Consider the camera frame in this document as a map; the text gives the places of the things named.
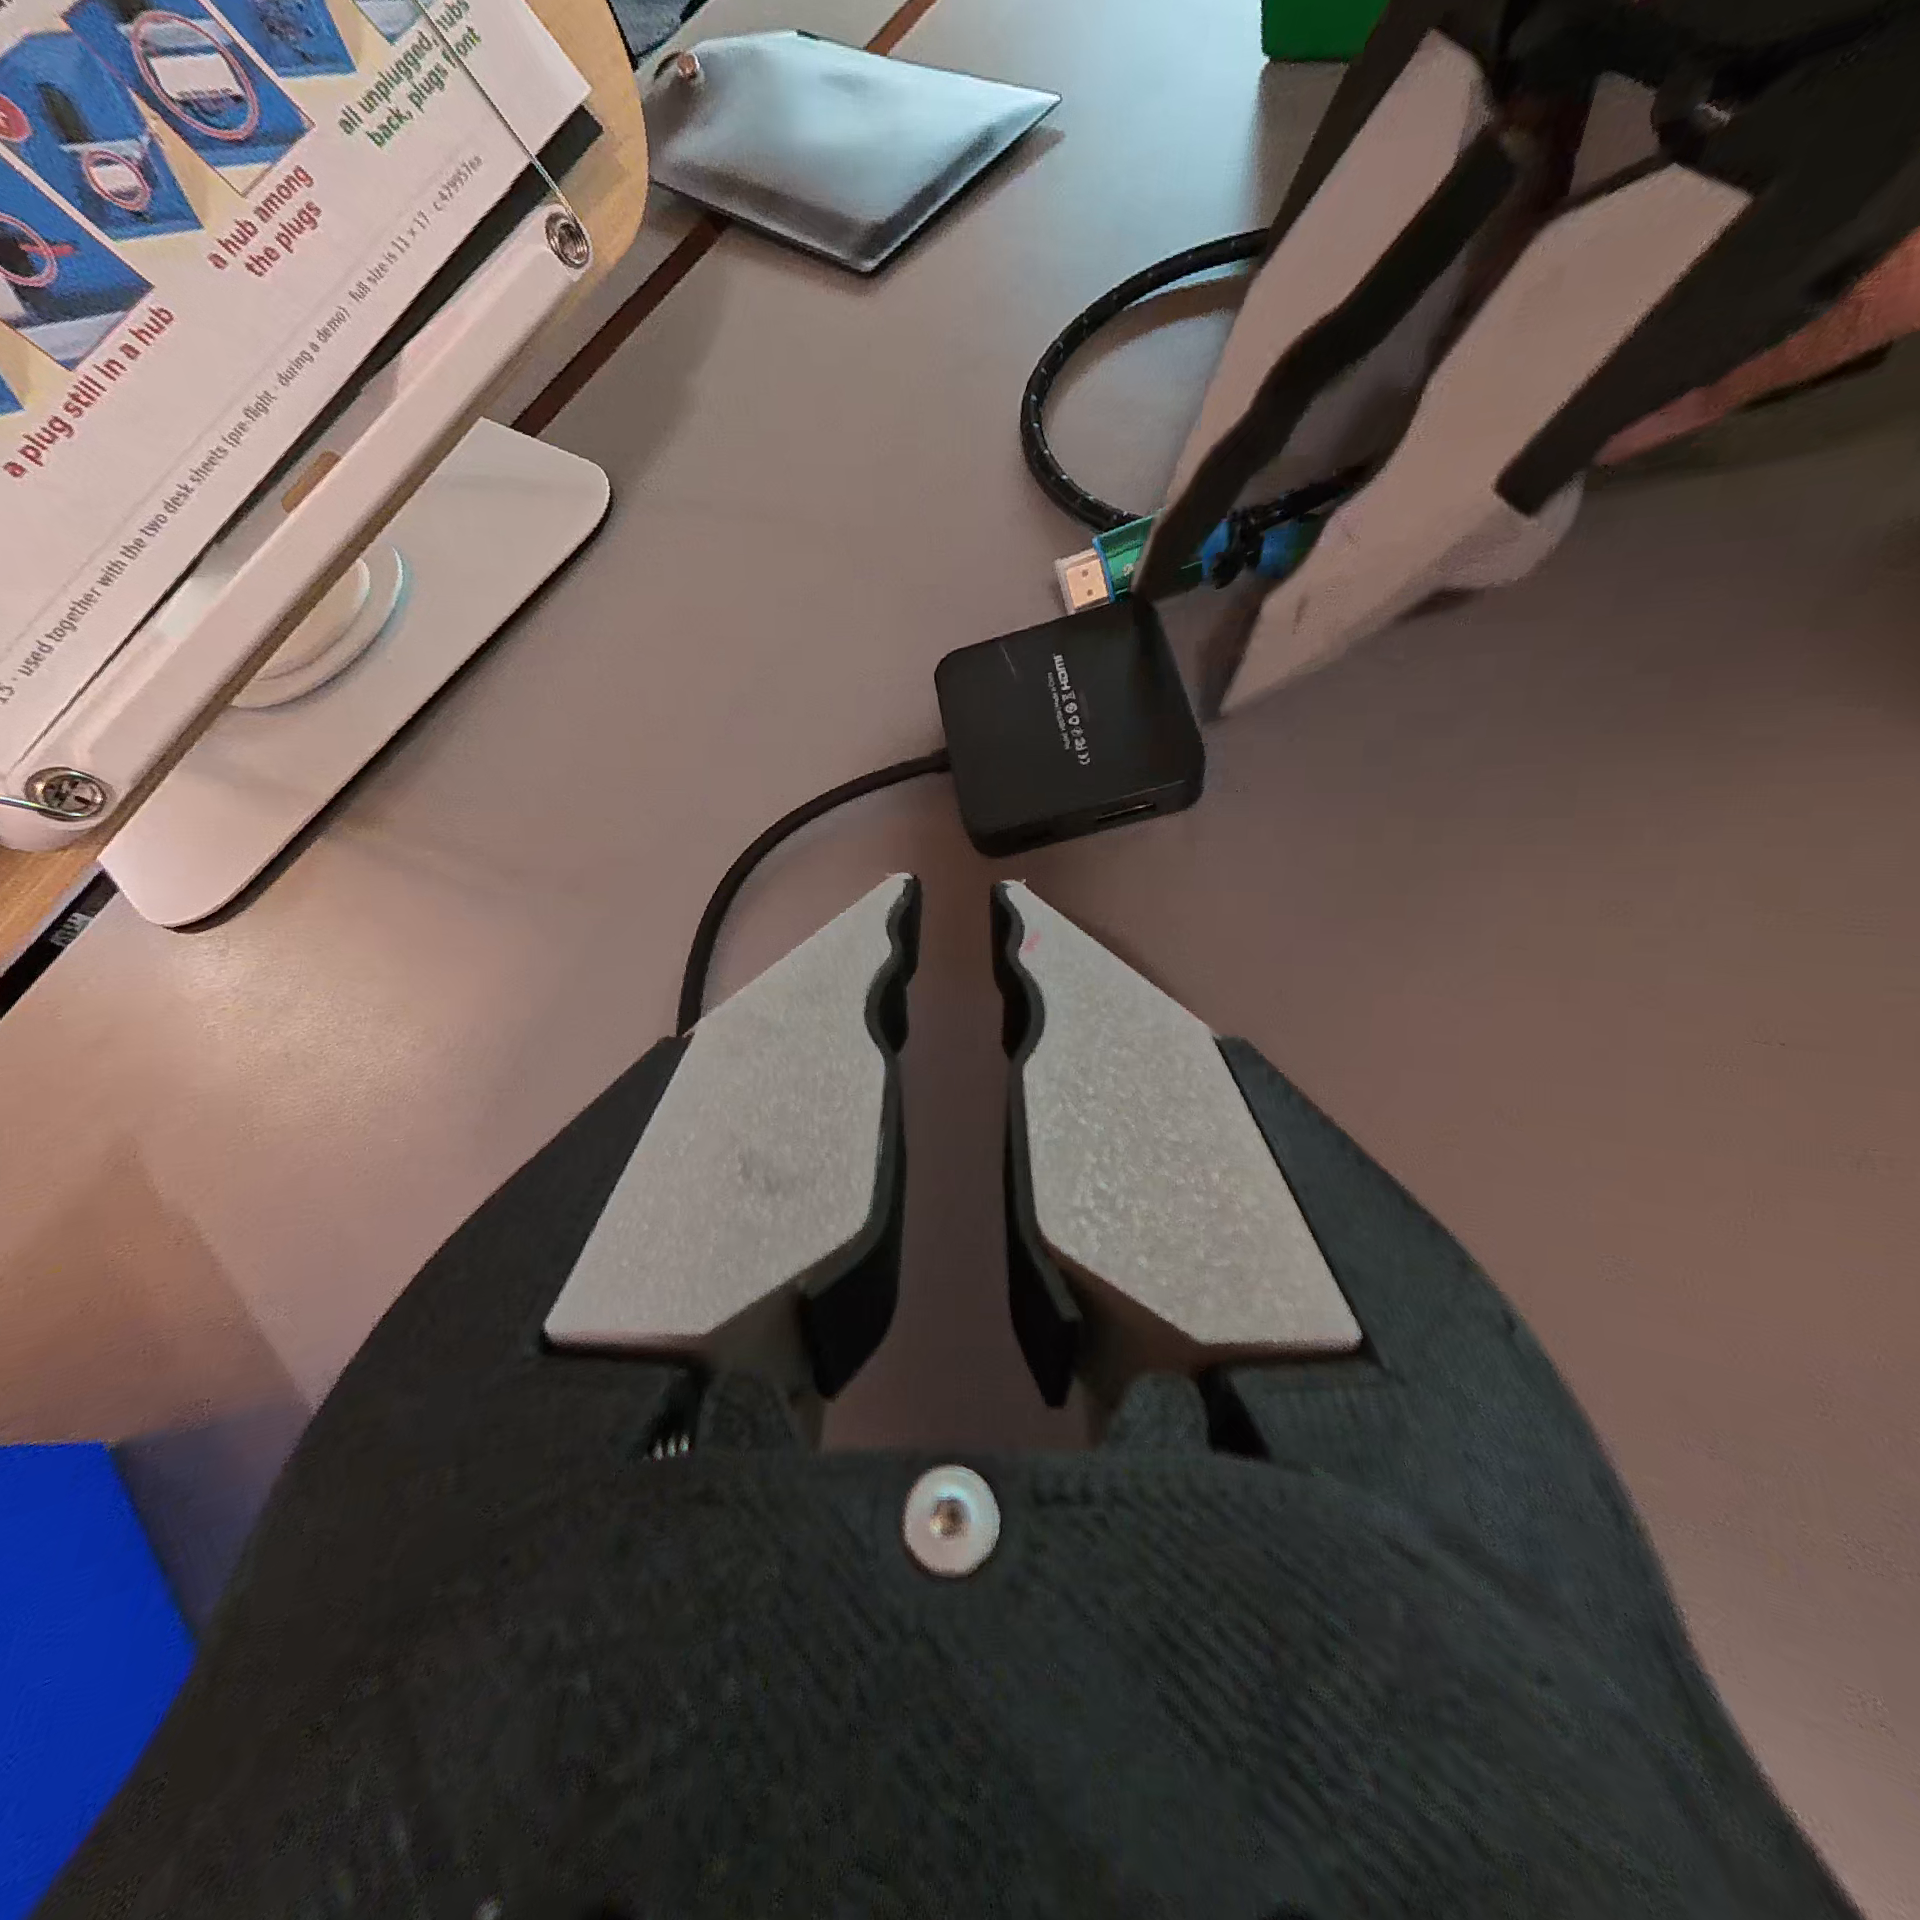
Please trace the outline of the black hub with thin cable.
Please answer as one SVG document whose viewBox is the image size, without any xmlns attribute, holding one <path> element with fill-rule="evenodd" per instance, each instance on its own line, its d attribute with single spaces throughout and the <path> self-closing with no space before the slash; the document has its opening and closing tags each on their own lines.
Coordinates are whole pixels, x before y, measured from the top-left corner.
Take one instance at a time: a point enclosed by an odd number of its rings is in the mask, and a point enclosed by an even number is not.
<svg viewBox="0 0 1920 1920">
<path fill-rule="evenodd" d="M 943 744 L 830 787 L 734 857 L 688 949 L 676 1035 L 701 1019 L 710 964 L 756 868 L 832 810 L 928 777 L 953 787 L 985 859 L 1013 859 L 1194 808 L 1207 748 L 1158 611 L 1119 602 L 960 646 L 934 670 Z"/>
</svg>

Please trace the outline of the black braided cable green plugs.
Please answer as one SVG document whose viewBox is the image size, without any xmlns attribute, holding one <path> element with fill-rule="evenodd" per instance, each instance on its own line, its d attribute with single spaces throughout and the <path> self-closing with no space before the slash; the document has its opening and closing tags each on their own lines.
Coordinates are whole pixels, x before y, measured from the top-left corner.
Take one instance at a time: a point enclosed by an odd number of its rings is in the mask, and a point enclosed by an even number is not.
<svg viewBox="0 0 1920 1920">
<path fill-rule="evenodd" d="M 1055 582 L 1070 614 L 1092 614 L 1135 598 L 1156 516 L 1126 516 L 1119 506 L 1082 487 L 1057 461 L 1045 432 L 1045 406 L 1057 378 L 1092 343 L 1136 304 L 1203 276 L 1247 266 L 1264 253 L 1264 230 L 1244 230 L 1187 247 L 1083 308 L 1036 360 L 1019 402 L 1019 447 L 1028 473 L 1043 498 L 1089 530 L 1082 552 L 1055 562 Z M 1323 519 L 1367 480 L 1367 466 L 1352 466 L 1287 489 L 1270 503 L 1236 506 L 1180 567 L 1175 593 L 1234 587 L 1240 579 L 1268 585 L 1287 580 L 1312 552 Z"/>
</svg>

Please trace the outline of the blue plastic bin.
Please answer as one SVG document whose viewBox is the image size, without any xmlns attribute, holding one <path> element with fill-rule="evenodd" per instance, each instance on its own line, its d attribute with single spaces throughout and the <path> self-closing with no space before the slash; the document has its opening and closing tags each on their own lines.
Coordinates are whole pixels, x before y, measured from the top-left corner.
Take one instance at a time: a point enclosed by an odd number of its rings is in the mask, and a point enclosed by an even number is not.
<svg viewBox="0 0 1920 1920">
<path fill-rule="evenodd" d="M 103 1445 L 2 1449 L 2 1916 L 30 1916 L 195 1659 Z"/>
</svg>

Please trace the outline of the silver grey pouch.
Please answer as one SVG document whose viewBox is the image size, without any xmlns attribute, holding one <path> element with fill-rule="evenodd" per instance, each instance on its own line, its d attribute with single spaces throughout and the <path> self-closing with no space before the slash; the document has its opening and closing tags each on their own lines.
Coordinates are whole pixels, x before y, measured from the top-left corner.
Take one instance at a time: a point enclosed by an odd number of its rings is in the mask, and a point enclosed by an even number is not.
<svg viewBox="0 0 1920 1920">
<path fill-rule="evenodd" d="M 660 185 L 874 276 L 1057 106 L 1051 91 L 764 31 L 663 57 L 645 121 Z"/>
</svg>

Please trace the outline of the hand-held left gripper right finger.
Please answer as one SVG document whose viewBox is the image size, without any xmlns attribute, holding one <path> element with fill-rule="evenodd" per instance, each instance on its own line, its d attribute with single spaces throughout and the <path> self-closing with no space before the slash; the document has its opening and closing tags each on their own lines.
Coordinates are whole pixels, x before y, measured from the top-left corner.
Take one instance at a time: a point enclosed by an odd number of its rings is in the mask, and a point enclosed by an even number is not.
<svg viewBox="0 0 1920 1920">
<path fill-rule="evenodd" d="M 1213 1027 L 1024 882 L 994 887 L 991 937 L 1010 1315 L 1043 1406 L 1359 1354 Z"/>
</svg>

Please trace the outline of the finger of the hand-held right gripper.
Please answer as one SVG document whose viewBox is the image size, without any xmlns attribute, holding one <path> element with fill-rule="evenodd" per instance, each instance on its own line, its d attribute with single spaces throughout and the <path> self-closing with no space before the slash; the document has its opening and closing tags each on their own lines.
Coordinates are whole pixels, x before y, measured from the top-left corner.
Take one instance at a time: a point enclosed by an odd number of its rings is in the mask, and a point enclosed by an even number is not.
<svg viewBox="0 0 1920 1920">
<path fill-rule="evenodd" d="M 1217 696 L 1232 716 L 1428 598 L 1528 573 L 1571 526 L 1580 482 L 1509 506 L 1502 470 L 1679 289 L 1752 197 L 1666 164 L 1558 217 L 1430 374 L 1377 479 L 1262 602 Z"/>
<path fill-rule="evenodd" d="M 1505 200 L 1505 144 L 1466 31 L 1377 31 L 1287 185 L 1214 365 L 1138 594 L 1170 594 L 1318 400 L 1378 349 Z"/>
</svg>

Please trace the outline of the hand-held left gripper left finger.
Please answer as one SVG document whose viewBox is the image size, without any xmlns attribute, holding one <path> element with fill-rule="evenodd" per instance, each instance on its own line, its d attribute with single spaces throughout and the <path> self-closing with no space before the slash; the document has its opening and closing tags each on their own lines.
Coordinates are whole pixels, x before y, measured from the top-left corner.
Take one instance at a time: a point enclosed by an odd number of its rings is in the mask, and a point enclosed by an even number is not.
<svg viewBox="0 0 1920 1920">
<path fill-rule="evenodd" d="M 877 1354 L 903 1238 L 906 990 L 923 887 L 885 877 L 704 1016 L 544 1340 L 839 1398 Z"/>
</svg>

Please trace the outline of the printed instruction sheet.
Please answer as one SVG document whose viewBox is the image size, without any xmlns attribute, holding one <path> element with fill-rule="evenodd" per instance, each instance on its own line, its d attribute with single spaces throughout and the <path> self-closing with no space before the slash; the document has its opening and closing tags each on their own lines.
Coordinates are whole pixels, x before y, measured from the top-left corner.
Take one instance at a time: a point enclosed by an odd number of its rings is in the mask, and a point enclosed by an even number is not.
<svg viewBox="0 0 1920 1920">
<path fill-rule="evenodd" d="M 5 5 L 5 766 L 587 101 L 531 5 Z"/>
</svg>

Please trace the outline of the green plastic bin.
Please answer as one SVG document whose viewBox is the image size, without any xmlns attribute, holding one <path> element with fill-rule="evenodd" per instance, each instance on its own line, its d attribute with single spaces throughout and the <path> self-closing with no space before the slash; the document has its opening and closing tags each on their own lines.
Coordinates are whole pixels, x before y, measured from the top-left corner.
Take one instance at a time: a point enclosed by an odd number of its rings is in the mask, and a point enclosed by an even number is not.
<svg viewBox="0 0 1920 1920">
<path fill-rule="evenodd" d="M 1380 0 L 1260 2 L 1260 45 L 1277 64 L 1350 64 L 1389 9 Z"/>
</svg>

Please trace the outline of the person's right hand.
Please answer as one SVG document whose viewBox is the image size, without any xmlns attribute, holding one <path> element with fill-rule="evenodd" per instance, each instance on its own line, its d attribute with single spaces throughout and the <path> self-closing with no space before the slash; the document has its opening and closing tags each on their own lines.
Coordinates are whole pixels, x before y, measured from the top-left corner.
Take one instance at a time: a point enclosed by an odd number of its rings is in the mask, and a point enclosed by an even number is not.
<svg viewBox="0 0 1920 1920">
<path fill-rule="evenodd" d="M 1752 404 L 1821 384 L 1900 346 L 1916 330 L 1919 234 L 1908 234 L 1900 247 L 1794 336 L 1615 436 L 1597 454 L 1597 466 L 1619 468 Z"/>
</svg>

